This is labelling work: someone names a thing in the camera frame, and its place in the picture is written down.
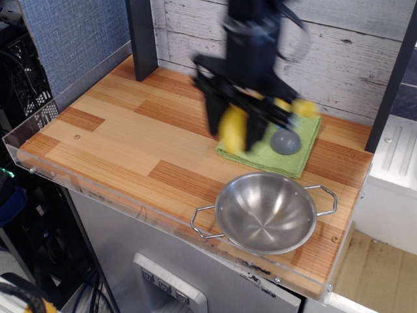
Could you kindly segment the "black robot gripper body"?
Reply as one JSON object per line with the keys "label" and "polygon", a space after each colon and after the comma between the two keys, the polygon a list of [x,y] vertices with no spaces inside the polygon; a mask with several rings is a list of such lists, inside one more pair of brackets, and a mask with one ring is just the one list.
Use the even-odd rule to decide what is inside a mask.
{"label": "black robot gripper body", "polygon": [[277,107],[273,100],[280,98],[289,104],[298,93],[274,72],[280,36],[281,18],[298,22],[283,1],[230,1],[227,16],[223,20],[226,31],[224,58],[195,55],[197,68],[204,68],[211,77],[201,71],[194,79],[202,91],[225,94],[229,104],[244,111],[256,113],[275,124],[288,124],[289,113]]}

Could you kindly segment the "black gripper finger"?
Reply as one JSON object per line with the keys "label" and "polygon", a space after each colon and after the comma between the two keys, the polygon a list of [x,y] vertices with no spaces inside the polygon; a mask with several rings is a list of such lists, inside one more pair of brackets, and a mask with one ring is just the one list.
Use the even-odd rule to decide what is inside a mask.
{"label": "black gripper finger", "polygon": [[205,106],[209,132],[212,136],[216,136],[218,134],[220,119],[229,107],[229,97],[225,94],[208,90],[205,92]]}
{"label": "black gripper finger", "polygon": [[252,145],[263,139],[268,121],[256,113],[249,114],[246,125],[246,147],[244,151],[250,151]]}

